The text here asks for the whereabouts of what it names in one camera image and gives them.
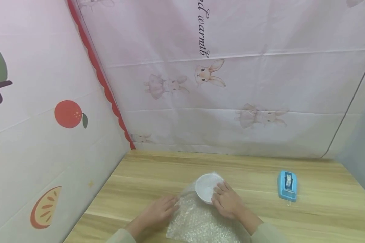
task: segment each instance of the orange slice illustration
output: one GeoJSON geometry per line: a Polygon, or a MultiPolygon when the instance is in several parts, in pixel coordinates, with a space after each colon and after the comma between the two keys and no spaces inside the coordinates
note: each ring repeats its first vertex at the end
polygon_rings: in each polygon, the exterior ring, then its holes
{"type": "Polygon", "coordinates": [[[34,228],[41,230],[50,226],[61,188],[54,187],[50,189],[36,202],[30,217],[31,225],[34,228]]]}

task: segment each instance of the rabbit illustration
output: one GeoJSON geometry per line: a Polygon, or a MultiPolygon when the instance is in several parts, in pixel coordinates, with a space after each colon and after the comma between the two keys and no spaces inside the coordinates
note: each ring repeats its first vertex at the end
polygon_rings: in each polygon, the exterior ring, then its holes
{"type": "Polygon", "coordinates": [[[151,133],[144,134],[144,135],[130,133],[130,137],[134,143],[154,143],[153,141],[148,139],[150,136],[151,136],[151,133]]]}
{"type": "Polygon", "coordinates": [[[243,110],[237,110],[236,113],[239,114],[239,117],[234,118],[241,123],[242,128],[251,127],[254,123],[262,123],[264,126],[270,123],[276,123],[277,125],[286,127],[287,124],[277,118],[277,116],[284,115],[288,110],[280,110],[280,111],[268,111],[265,108],[257,105],[250,105],[247,103],[244,105],[243,110]]]}
{"type": "Polygon", "coordinates": [[[162,95],[166,92],[170,92],[172,94],[178,91],[189,93],[189,91],[185,87],[182,87],[180,85],[185,81],[187,81],[186,76],[181,76],[177,80],[164,80],[160,76],[151,74],[149,77],[149,81],[144,82],[144,85],[149,87],[149,89],[145,90],[145,92],[150,93],[151,96],[156,100],[162,97],[162,95]]]}
{"type": "Polygon", "coordinates": [[[348,8],[352,8],[354,6],[359,5],[360,3],[362,3],[364,0],[346,0],[347,3],[347,7],[348,8]]]}
{"type": "Polygon", "coordinates": [[[82,1],[79,1],[79,6],[80,6],[80,8],[90,7],[91,10],[93,11],[93,9],[92,9],[93,5],[95,5],[97,3],[101,3],[106,7],[115,6],[115,3],[113,0],[82,0],[82,1]]]}
{"type": "Polygon", "coordinates": [[[198,85],[204,82],[210,82],[219,87],[226,87],[226,84],[218,77],[212,75],[213,72],[218,71],[224,64],[224,60],[215,61],[211,66],[197,66],[195,70],[195,79],[198,85]]]}

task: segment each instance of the orange fruit illustration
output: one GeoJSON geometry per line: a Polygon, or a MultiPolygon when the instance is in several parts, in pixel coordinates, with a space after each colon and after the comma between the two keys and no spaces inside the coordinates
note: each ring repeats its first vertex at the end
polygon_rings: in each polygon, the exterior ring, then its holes
{"type": "Polygon", "coordinates": [[[34,205],[31,211],[31,225],[41,230],[50,226],[57,207],[61,187],[54,187],[47,191],[34,205]]]}
{"type": "Polygon", "coordinates": [[[81,120],[85,128],[88,125],[88,118],[73,100],[59,102],[55,107],[54,115],[57,122],[64,128],[74,128],[81,120]]]}

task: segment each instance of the red scalloped trim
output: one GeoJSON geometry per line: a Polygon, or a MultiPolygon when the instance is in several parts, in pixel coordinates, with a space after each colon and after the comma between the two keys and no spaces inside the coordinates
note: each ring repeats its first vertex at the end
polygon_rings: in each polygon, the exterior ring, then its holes
{"type": "Polygon", "coordinates": [[[93,52],[90,41],[88,40],[88,38],[85,34],[83,26],[81,25],[80,19],[79,19],[77,13],[76,13],[73,2],[71,0],[67,0],[67,3],[68,3],[68,6],[69,6],[70,13],[72,14],[72,17],[73,17],[75,23],[78,26],[78,31],[80,32],[81,40],[82,40],[83,44],[85,45],[85,47],[88,51],[88,57],[89,57],[92,65],[93,65],[93,67],[96,69],[97,79],[99,80],[100,84],[104,87],[105,97],[107,98],[107,100],[112,105],[112,111],[116,115],[116,117],[118,118],[118,123],[124,131],[124,136],[126,137],[127,141],[130,143],[130,148],[135,149],[134,143],[133,143],[133,141],[131,140],[131,138],[128,134],[126,125],[124,125],[122,115],[119,112],[118,105],[115,103],[114,98],[113,98],[112,93],[111,93],[111,90],[109,89],[109,87],[107,85],[107,82],[106,82],[106,79],[103,75],[103,72],[101,71],[101,68],[100,68],[99,63],[98,63],[97,58],[96,58],[96,54],[93,52]]]}

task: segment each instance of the wooden tabletop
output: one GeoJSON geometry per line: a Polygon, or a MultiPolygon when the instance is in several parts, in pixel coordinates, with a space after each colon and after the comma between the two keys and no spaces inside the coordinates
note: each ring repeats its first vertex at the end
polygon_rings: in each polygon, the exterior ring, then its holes
{"type": "MultiPolygon", "coordinates": [[[[73,228],[65,243],[104,243],[165,194],[179,194],[202,174],[218,172],[263,221],[291,243],[364,243],[365,191],[338,163],[131,150],[73,228]],[[298,199],[277,194],[281,170],[298,176],[298,199]]],[[[177,242],[166,228],[144,242],[177,242]]]]}

